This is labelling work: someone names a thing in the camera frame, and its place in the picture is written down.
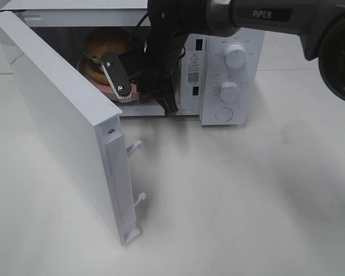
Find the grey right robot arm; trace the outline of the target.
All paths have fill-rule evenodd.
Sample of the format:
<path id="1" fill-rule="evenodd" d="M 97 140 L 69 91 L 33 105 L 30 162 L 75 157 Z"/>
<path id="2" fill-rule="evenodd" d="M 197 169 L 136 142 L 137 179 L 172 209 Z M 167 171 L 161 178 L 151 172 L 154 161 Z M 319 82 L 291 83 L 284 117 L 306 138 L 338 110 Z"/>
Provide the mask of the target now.
<path id="1" fill-rule="evenodd" d="M 297 35 L 305 58 L 318 59 L 324 83 L 345 101 L 345 1 L 148 1 L 146 17 L 145 43 L 104 53 L 101 66 L 118 95 L 135 83 L 166 116 L 178 110 L 171 74 L 188 36 L 229 37 L 240 28 Z"/>

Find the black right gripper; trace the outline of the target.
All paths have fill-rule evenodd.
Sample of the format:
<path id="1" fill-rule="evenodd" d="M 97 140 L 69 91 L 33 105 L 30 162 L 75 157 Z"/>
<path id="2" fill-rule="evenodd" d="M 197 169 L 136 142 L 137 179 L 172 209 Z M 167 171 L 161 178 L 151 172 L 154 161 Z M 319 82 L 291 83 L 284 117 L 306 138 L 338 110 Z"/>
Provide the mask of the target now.
<path id="1" fill-rule="evenodd" d="M 152 24 L 143 45 L 119 57 L 114 52 L 105 52 L 101 57 L 101 66 L 116 98 L 130 101 L 130 79 L 158 102 L 166 117 L 176 115 L 178 107 L 172 73 L 186 40 L 186 32 Z"/>

